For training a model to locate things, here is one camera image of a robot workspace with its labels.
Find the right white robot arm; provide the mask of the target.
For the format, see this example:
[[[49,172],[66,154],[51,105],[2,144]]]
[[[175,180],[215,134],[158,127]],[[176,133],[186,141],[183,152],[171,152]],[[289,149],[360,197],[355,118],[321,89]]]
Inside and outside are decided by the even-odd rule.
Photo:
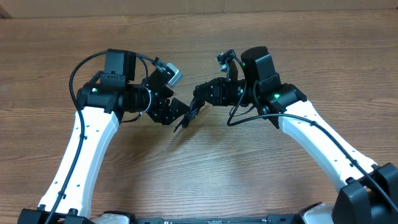
[[[252,106],[260,119],[297,141],[323,169],[337,191],[332,205],[316,203],[292,223],[396,223],[397,167],[380,166],[345,141],[295,85],[282,83],[267,47],[216,61],[225,77],[198,85],[195,99],[214,106]]]

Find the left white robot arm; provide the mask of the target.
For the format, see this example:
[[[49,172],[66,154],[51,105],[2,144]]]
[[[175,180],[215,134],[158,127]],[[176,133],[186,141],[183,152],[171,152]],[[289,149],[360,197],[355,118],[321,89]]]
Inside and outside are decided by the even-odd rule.
[[[189,107],[174,98],[172,87],[183,77],[172,63],[136,52],[108,49],[84,59],[103,55],[104,69],[74,91],[75,123],[58,171],[35,210],[22,209],[24,223],[135,223],[131,213],[106,211],[91,218],[95,183],[105,152],[123,121],[125,112],[147,114],[155,123],[170,125]]]

